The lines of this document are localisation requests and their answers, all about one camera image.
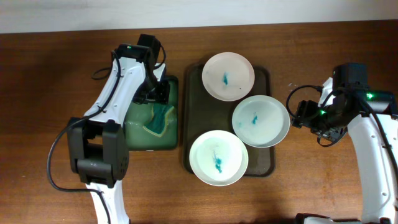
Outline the green yellow sponge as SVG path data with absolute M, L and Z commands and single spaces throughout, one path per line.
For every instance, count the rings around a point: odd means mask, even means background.
M 162 137 L 169 123 L 169 115 L 174 109 L 172 105 L 153 104 L 151 119 L 143 125 L 144 130 L 158 138 Z

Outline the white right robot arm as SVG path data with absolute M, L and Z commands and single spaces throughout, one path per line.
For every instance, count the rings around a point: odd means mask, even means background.
M 361 223 L 397 223 L 397 102 L 393 93 L 368 85 L 366 66 L 345 63 L 323 85 L 318 102 L 303 100 L 292 124 L 328 141 L 349 135 L 363 195 Z

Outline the pale green plate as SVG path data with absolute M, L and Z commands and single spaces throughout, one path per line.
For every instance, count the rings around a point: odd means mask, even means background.
M 193 142 L 189 152 L 193 173 L 204 183 L 224 187 L 237 182 L 249 163 L 244 143 L 234 134 L 213 130 Z

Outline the pale grey plate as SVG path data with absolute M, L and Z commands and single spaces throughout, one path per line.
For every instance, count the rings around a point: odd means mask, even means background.
M 234 109 L 231 123 L 242 142 L 256 148 L 280 143 L 290 129 L 290 117 L 285 106 L 266 95 L 250 96 Z

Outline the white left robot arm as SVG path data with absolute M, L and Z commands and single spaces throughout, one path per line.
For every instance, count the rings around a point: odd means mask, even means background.
M 131 103 L 169 100 L 164 48 L 153 35 L 142 34 L 136 45 L 120 44 L 112 51 L 108 80 L 82 118 L 71 118 L 67 131 L 72 172 L 90 192 L 98 223 L 129 223 L 122 179 L 129 165 L 124 121 Z

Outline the pinkish white plate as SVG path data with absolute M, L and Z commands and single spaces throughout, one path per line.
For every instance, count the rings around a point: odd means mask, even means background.
M 205 90 L 212 97 L 221 101 L 236 101 L 252 90 L 255 74 L 253 66 L 245 57 L 223 52 L 206 62 L 201 78 Z

